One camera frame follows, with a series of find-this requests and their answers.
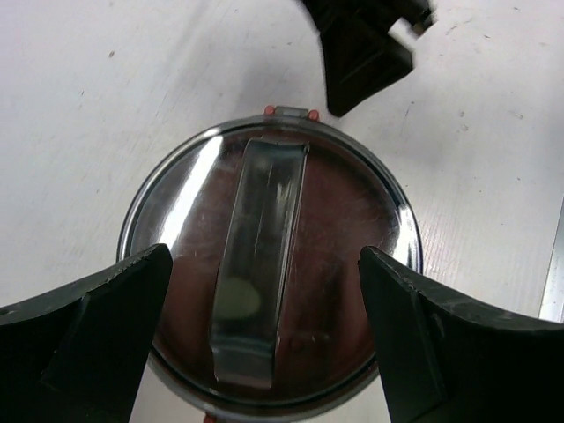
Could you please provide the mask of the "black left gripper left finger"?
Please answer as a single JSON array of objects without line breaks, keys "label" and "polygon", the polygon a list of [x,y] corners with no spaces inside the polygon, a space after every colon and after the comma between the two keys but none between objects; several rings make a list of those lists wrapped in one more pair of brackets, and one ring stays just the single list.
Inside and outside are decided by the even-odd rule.
[{"label": "black left gripper left finger", "polygon": [[156,244],[1,309],[3,422],[127,422],[172,272]]}]

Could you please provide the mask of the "grey lid with handle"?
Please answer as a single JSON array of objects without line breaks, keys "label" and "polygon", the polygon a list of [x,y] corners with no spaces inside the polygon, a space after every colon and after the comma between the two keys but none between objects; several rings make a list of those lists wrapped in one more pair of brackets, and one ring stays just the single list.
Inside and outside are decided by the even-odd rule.
[{"label": "grey lid with handle", "polygon": [[269,106],[260,115],[223,122],[196,134],[152,170],[123,221],[118,260],[159,243],[168,247],[174,269],[174,245],[205,184],[223,161],[240,161],[211,309],[213,372],[223,389],[192,382],[160,352],[157,331],[166,300],[149,352],[150,366],[160,380],[210,421],[309,419],[354,397],[378,375],[367,319],[374,354],[347,381],[301,397],[270,400],[265,396],[274,380],[281,305],[292,265],[308,155],[314,149],[349,160],[373,184],[382,186],[396,214],[395,243],[391,248],[367,246],[421,271],[419,228],[399,182],[365,146],[321,123],[314,110]]}]

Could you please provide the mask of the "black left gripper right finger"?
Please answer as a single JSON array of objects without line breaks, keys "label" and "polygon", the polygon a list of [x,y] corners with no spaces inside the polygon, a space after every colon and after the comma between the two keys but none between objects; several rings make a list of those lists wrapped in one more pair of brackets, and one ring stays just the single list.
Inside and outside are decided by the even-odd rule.
[{"label": "black left gripper right finger", "polygon": [[560,323],[478,301],[374,247],[359,271],[392,421],[562,421]]}]

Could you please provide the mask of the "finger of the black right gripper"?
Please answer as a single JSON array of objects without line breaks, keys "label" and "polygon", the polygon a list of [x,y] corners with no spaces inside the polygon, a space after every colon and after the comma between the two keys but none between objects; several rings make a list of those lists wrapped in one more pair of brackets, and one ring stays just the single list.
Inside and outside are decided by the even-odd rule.
[{"label": "finger of the black right gripper", "polygon": [[390,35],[400,19],[420,37],[434,24],[427,0],[303,0],[319,34],[329,112],[342,117],[413,70],[412,52]]}]

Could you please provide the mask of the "dark red lid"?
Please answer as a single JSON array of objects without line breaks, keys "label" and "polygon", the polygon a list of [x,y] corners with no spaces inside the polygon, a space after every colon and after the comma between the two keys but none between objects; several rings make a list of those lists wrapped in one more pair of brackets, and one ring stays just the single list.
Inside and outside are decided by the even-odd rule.
[{"label": "dark red lid", "polygon": [[[240,161],[211,174],[174,245],[174,269],[157,346],[183,376],[222,390],[213,372],[210,328],[219,263]],[[349,160],[311,150],[292,265],[278,327],[270,400],[301,397],[347,381],[372,358],[357,262],[364,246],[391,248],[396,214],[381,185]]]}]

